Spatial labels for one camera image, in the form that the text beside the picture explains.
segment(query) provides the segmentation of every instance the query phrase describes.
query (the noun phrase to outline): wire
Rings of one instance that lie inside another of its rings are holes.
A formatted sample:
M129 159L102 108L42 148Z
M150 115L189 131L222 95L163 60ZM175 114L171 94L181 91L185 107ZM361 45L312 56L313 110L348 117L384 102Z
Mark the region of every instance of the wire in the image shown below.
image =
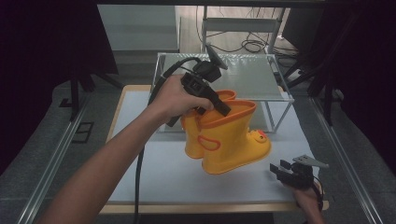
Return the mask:
M223 15L223 17L224 17L224 14L221 12L221 7L219 8L219 11L220 11L221 15ZM248 17L248 15L250 15L250 17L252 17L252 18L253 17L258 18L259 14L260 14L260 11L261 11L261 8L259 7L259 11L257 12L256 16L254 16L254 7L252 7L250 9L250 11L247 13L246 18ZM275 11L276 11L276 8L274 7L272 15L271 15L271 18L274 17ZM197 32L197 36L198 36L200 42L202 43L203 40L202 40L202 38L200 36L199 29L198 29L198 7L196 7L196 9L195 9L195 29L196 29L196 32ZM206 37L211 37L211 36L215 36L215 35L222 35L222 34L225 34L225 33L227 33L227 32L219 32L219 33L216 33L216 34L213 34L213 35L207 35ZM259 40L249 39L251 35L256 36ZM215 49L221 50L223 52L227 52L227 53L237 52L240 49L245 49L247 52L250 52L250 53L260 53L260 52L265 50L266 46L268 46L269 33L267 33L266 37L267 37L267 39L264 40L258 34L253 34L253 33L249 32L247 34L246 39L241 42L241 48L239 48L239 49L227 50L227 49L221 49L221 48L219 48L217 46L214 46L214 45L210 45L210 46L212 46ZM281 59L286 59L286 58L295 59L295 57L297 56L296 53L286 54L286 53L282 53L282 52L278 51L278 49L288 50L288 51L295 51L295 52L298 52L298 50L297 49L284 49L284 48L280 48L280 47L275 47L274 46L274 54L275 54L275 56L283 57Z

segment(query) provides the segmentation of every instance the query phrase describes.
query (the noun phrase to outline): yellow rain boot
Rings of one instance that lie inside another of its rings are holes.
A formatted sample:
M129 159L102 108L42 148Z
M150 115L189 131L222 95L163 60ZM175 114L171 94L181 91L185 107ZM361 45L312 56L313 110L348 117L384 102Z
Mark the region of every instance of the yellow rain boot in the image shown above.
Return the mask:
M216 91L221 101L234 100L236 92L231 90ZM198 134L201 131L198 121L202 115L196 110L190 111L181 117L181 125L186 132L186 154L193 159L201 159L204 156L204 149L198 143Z
M243 100L224 103L231 108L227 117L212 110L199 121L198 142L205 149L202 165L212 175L259 161L271 150L271 141L263 131L248 129L256 104Z

